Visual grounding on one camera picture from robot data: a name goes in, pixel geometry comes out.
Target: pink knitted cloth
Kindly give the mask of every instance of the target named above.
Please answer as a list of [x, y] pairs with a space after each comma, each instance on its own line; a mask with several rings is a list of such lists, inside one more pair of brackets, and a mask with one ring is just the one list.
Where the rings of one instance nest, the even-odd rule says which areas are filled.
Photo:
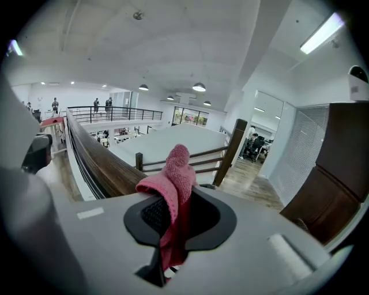
[[155, 190], [168, 204], [171, 225], [160, 239], [163, 270], [182, 264], [186, 259], [184, 245], [190, 231], [190, 197], [197, 186], [194, 169], [189, 166], [190, 153], [184, 145], [176, 145], [160, 173], [142, 179], [138, 192]]

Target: office chair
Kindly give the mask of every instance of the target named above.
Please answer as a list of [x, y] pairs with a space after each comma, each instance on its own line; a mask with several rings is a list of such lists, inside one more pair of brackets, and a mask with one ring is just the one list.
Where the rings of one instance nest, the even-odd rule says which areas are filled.
[[250, 147], [249, 153], [246, 158], [250, 158], [252, 162], [256, 162], [256, 156], [259, 152], [259, 149], [264, 145], [264, 141], [259, 137], [255, 139], [254, 144]]

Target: window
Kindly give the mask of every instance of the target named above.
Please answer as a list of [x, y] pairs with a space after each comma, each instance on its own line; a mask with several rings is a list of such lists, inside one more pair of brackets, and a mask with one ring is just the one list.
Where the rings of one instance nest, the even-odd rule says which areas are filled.
[[202, 127], [206, 126], [208, 121], [209, 113], [196, 111], [195, 109], [189, 108], [174, 108], [172, 126], [182, 123], [199, 125]]

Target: wooden post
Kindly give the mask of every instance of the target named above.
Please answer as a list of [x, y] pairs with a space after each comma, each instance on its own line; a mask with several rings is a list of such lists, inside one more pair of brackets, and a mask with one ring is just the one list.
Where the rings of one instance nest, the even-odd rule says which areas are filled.
[[136, 153], [136, 169], [142, 171], [142, 154]]
[[245, 120], [237, 119], [235, 128], [233, 129], [231, 139], [229, 140], [228, 149], [225, 152], [224, 159], [222, 160], [218, 172], [215, 174], [213, 184], [215, 186], [220, 186], [223, 178], [228, 172], [234, 159], [238, 147], [241, 143], [244, 131], [246, 129], [247, 122]]

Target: brown panel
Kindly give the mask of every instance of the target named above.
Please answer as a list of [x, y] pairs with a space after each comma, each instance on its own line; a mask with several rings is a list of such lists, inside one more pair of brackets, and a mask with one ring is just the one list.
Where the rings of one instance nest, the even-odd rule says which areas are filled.
[[233, 129], [232, 137], [229, 140], [228, 149], [225, 152], [224, 159], [222, 160], [218, 172], [215, 174], [213, 184], [215, 186], [220, 186], [223, 181], [225, 175], [228, 172], [232, 164], [232, 160], [234, 159], [238, 147], [241, 143], [244, 131], [246, 129], [247, 122], [242, 119], [237, 119], [235, 127]]
[[310, 233], [326, 244], [344, 228], [359, 206], [348, 190], [314, 167], [281, 215], [291, 221], [302, 219]]
[[73, 118], [69, 110], [67, 110], [67, 121], [78, 155], [109, 196], [135, 193], [137, 183], [145, 178], [146, 175], [99, 144]]
[[316, 161], [363, 202], [369, 192], [369, 101], [332, 103]]

